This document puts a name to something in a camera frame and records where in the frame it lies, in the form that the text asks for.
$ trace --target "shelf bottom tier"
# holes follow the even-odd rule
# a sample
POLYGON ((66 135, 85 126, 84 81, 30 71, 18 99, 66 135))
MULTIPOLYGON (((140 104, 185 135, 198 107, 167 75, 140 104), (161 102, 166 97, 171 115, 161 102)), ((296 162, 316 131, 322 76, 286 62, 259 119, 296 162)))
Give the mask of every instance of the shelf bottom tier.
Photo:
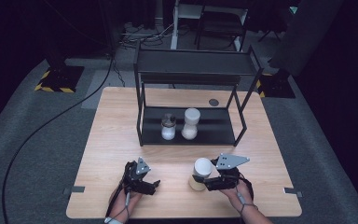
POLYGON ((146 107, 142 126, 144 145, 234 145, 235 136, 228 110, 225 108, 198 108, 200 122, 197 136, 186 140, 181 131, 185 123, 187 108, 146 107), (161 136, 161 118, 166 113, 176 116, 176 132, 173 140, 161 136))

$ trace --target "human arm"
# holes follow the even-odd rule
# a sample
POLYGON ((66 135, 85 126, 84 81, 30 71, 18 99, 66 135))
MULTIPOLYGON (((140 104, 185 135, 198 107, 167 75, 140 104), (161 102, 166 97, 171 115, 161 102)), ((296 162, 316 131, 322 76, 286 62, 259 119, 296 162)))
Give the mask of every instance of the human arm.
MULTIPOLYGON (((112 200, 114 194, 115 193, 113 192, 110 197, 110 201, 112 200)), ((126 205, 127 195, 125 194, 124 189, 122 189, 112 206, 109 217, 121 223, 126 223, 130 218, 135 205, 139 202, 139 200, 141 200, 142 196, 143 194, 141 193, 131 191, 128 204, 126 205)))
POLYGON ((220 191, 228 197, 231 205, 241 214, 241 217, 246 224, 272 223, 260 211, 258 211, 257 207, 253 203, 250 191, 243 181, 240 180, 240 183, 234 189, 221 189, 220 191), (238 196, 238 192, 244 199, 245 204, 242 204, 238 196))

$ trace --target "shelf top tier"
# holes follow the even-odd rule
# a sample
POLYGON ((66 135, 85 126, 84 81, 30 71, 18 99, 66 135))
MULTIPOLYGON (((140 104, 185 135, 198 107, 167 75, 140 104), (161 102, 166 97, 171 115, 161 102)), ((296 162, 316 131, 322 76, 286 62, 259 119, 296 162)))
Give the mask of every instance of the shelf top tier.
POLYGON ((262 68, 252 47, 247 52, 141 49, 138 43, 134 69, 142 74, 254 76, 262 68))

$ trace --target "light wood tabletop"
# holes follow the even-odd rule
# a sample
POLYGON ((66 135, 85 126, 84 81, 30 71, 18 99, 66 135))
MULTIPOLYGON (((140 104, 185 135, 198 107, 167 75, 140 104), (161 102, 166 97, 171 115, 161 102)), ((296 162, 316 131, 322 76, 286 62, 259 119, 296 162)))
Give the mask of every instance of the light wood tabletop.
MULTIPOLYGON (((246 92, 238 92, 243 99, 246 92)), ((148 105, 208 107, 210 99, 226 106, 230 91, 146 89, 148 105)), ((234 133, 241 131, 235 104, 229 109, 234 133)), ((161 180, 154 195, 144 195, 131 218, 238 217, 227 197, 218 190, 195 191, 188 179, 198 158, 216 159, 220 153, 249 157, 238 166, 252 182, 255 204, 267 217, 297 217, 301 207, 295 194, 284 193, 293 184, 287 173, 264 106, 253 93, 243 111, 247 131, 233 146, 143 146, 136 132, 138 107, 135 88, 103 90, 89 133, 83 159, 66 214, 70 218, 102 218, 128 161, 142 157, 151 171, 144 181, 161 180)), ((217 176, 213 169, 210 177, 217 176)))

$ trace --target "black two-tier shelf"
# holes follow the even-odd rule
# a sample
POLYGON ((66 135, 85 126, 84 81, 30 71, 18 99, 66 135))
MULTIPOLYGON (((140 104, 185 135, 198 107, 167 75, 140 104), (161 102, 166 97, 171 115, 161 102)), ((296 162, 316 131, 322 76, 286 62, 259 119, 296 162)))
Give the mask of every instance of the black two-tier shelf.
POLYGON ((252 46, 247 52, 142 49, 140 42, 135 50, 133 69, 139 108, 136 129, 141 146, 229 145, 235 147, 247 129, 242 111, 263 71, 252 46), (237 87, 242 76, 255 78, 245 98, 240 102, 237 87), (186 140, 180 132, 184 126, 187 108, 147 105, 145 84, 232 86, 232 92, 226 107, 197 107, 201 113, 198 134, 195 139, 186 140), (242 124, 242 130, 237 138, 228 114, 228 107, 233 99, 242 124), (161 136, 161 118, 165 113, 176 116, 176 134, 170 141, 161 136))

